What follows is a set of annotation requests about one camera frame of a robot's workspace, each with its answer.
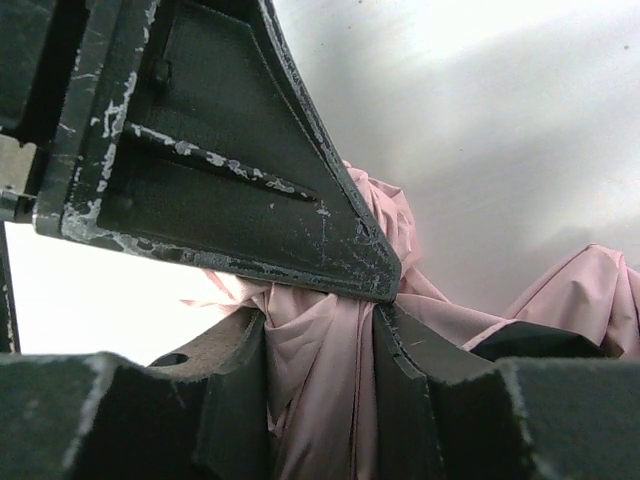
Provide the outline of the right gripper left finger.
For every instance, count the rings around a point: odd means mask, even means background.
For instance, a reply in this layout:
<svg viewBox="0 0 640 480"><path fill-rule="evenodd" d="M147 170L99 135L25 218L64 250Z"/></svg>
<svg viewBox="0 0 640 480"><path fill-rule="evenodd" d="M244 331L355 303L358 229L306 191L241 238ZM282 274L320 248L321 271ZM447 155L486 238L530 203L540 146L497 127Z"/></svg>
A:
<svg viewBox="0 0 640 480"><path fill-rule="evenodd" d="M1 358L5 479L266 479L264 317L243 308L148 367Z"/></svg>

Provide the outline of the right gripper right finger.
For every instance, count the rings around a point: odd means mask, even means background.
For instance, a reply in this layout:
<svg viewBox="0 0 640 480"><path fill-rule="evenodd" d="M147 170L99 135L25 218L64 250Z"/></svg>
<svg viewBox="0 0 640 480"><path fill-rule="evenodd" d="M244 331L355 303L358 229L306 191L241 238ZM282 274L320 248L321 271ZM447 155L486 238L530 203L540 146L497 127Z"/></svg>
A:
<svg viewBox="0 0 640 480"><path fill-rule="evenodd" d="M373 338L381 478L638 477L636 362L492 362L390 304Z"/></svg>

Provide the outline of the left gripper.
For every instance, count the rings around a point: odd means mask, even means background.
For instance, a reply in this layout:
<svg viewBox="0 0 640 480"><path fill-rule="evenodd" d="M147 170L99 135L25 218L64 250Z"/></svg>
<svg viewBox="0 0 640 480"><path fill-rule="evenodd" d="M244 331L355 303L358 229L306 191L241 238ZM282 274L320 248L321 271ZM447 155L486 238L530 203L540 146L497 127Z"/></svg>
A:
<svg viewBox="0 0 640 480"><path fill-rule="evenodd" d="M61 238L69 179L56 167L88 127L100 83L97 1L4 1L1 4L1 224L29 225Z"/></svg>

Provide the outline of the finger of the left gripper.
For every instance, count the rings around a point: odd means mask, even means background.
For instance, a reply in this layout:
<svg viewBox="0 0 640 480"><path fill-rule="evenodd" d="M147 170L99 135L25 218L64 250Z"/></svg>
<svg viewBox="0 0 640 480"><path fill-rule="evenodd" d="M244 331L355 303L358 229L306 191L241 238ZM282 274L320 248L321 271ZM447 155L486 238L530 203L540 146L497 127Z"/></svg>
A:
<svg viewBox="0 0 640 480"><path fill-rule="evenodd" d="M65 1L42 235L388 302L400 262L270 1Z"/></svg>

